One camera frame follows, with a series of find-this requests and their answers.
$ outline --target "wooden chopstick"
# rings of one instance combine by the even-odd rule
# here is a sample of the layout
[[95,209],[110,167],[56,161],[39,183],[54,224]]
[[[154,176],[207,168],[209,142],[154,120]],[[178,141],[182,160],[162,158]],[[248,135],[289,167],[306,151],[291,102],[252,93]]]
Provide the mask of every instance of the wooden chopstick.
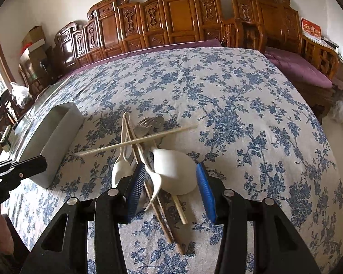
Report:
[[92,154],[92,153],[99,153],[99,152],[104,152],[106,150],[111,150],[111,149],[115,149],[115,148],[119,148],[119,147],[123,147],[123,146],[128,146],[128,145],[133,145],[133,144],[137,144],[137,143],[142,143],[142,142],[146,142],[146,141],[150,141],[150,140],[154,140],[157,138],[161,138],[170,134],[175,134],[178,132],[183,132],[183,131],[188,131],[191,129],[195,129],[197,127],[197,125],[192,125],[189,127],[181,127],[181,128],[177,128],[177,129],[171,129],[168,131],[163,131],[163,132],[158,132],[149,136],[145,136],[145,137],[141,137],[141,138],[136,138],[136,139],[131,139],[130,141],[126,141],[123,143],[118,143],[118,144],[114,144],[114,145],[110,145],[110,146],[105,146],[105,147],[100,147],[97,149],[90,149],[90,150],[86,150],[86,151],[82,151],[82,152],[76,152],[74,153],[74,155],[78,155],[80,157],[83,157],[87,154]]
[[[130,140],[132,140],[134,138],[134,133],[131,130],[131,128],[130,128],[130,126],[128,124],[127,119],[125,121],[125,126],[126,126],[126,129],[127,129],[127,135],[130,138]],[[132,144],[132,152],[134,154],[134,159],[136,160],[136,163],[140,162],[140,155],[138,153],[138,150],[137,150],[137,147],[136,147],[135,144]],[[147,196],[149,197],[149,199],[151,199],[150,187],[148,186],[146,181],[144,183],[144,188],[146,190]],[[163,230],[163,232],[164,232],[164,234],[165,234],[165,236],[167,238],[167,241],[169,243],[173,243],[174,238],[171,236],[170,232],[168,231],[168,229],[167,229],[167,227],[166,227],[166,225],[164,223],[164,220],[163,220],[163,218],[160,215],[160,211],[157,209],[157,207],[155,206],[154,203],[152,203],[151,206],[152,206],[152,208],[153,208],[153,210],[154,210],[154,212],[156,214],[156,218],[160,222],[160,226],[161,226],[161,228],[162,228],[162,230]]]

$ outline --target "table covered with cloth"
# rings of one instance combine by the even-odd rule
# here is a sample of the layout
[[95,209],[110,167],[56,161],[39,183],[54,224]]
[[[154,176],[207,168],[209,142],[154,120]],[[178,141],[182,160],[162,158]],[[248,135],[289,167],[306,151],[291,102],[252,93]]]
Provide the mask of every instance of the table covered with cloth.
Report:
[[[74,153],[119,143],[127,111],[134,123],[163,116],[165,130],[197,124],[197,130],[163,138],[159,147],[203,161],[210,176],[247,199],[275,199],[322,273],[343,255],[343,186],[330,145],[304,99],[258,51],[168,50],[80,71],[44,103],[20,144],[25,145],[51,108],[68,101],[76,103],[85,121],[52,186],[45,190],[26,179],[3,204],[29,249],[69,197],[91,199],[111,187],[119,149],[84,158]],[[223,227],[207,218],[198,188],[179,197],[189,220],[185,226],[171,196],[161,195],[187,253],[182,256],[175,244],[167,243],[150,209],[120,225],[129,273],[213,273]],[[248,231],[247,273],[254,261],[250,223]],[[96,273],[93,222],[88,227],[88,270]]]

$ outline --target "spatula handle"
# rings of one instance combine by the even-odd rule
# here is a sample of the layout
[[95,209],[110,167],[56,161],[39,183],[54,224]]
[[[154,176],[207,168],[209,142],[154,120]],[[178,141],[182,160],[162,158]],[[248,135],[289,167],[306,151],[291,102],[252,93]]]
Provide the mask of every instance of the spatula handle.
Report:
[[171,197],[172,197],[172,199],[174,201],[175,208],[178,211],[178,214],[179,214],[180,220],[182,221],[182,224],[184,224],[184,225],[188,224],[187,218],[185,217],[185,214],[184,214],[184,211],[183,211],[183,207],[180,204],[180,201],[179,201],[178,197],[176,195],[171,195]]

